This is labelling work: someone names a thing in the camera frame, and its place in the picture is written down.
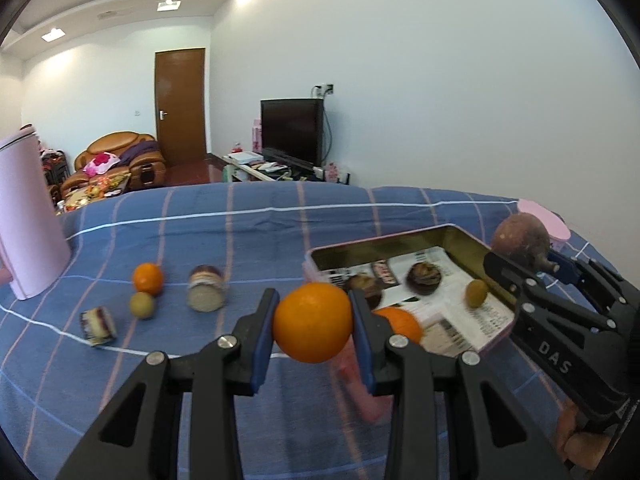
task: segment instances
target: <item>red tile floor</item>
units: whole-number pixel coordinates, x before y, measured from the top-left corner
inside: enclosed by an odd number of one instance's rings
[[[213,160],[200,160],[172,166],[166,170],[166,186],[191,186],[193,184],[209,184],[222,182],[222,171]]]

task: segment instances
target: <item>door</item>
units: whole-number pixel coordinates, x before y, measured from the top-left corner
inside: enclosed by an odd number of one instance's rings
[[[169,166],[205,160],[203,48],[156,52],[156,131]]]

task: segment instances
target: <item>white wall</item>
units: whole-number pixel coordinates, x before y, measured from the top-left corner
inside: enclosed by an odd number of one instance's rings
[[[333,83],[357,184],[538,200],[640,285],[640,74],[596,0],[232,0],[212,44],[214,153]]]
[[[22,120],[71,160],[110,132],[155,135],[155,52],[201,47],[210,47],[210,18],[167,18],[87,34],[25,62]],[[209,139],[208,84],[205,112]]]
[[[22,61],[0,53],[0,139],[22,126]]]

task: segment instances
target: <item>black television screen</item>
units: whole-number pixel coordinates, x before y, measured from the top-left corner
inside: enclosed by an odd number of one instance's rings
[[[322,99],[262,101],[262,154],[279,162],[322,166]]]

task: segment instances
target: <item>finger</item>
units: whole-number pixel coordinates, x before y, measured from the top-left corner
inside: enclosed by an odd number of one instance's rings
[[[610,440],[607,435],[576,433],[567,441],[564,452],[575,465],[593,471],[607,451]]]
[[[565,408],[558,417],[558,423],[556,424],[556,451],[562,458],[566,460],[566,453],[564,452],[564,446],[566,445],[572,434],[575,433],[577,426],[578,406],[575,404],[569,405]]]

